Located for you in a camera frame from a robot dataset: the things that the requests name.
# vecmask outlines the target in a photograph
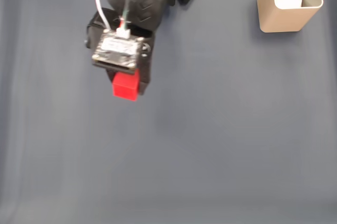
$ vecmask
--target blue-gray surface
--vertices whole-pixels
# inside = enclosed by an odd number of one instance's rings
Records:
[[[1,224],[337,223],[336,0],[284,34],[256,0],[170,8],[136,103],[91,66],[94,0],[4,12]]]

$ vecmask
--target connector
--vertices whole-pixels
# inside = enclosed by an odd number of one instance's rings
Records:
[[[124,38],[124,39],[128,40],[130,38],[130,34],[131,34],[130,29],[124,29],[122,27],[119,27],[116,30],[116,35],[119,38]]]

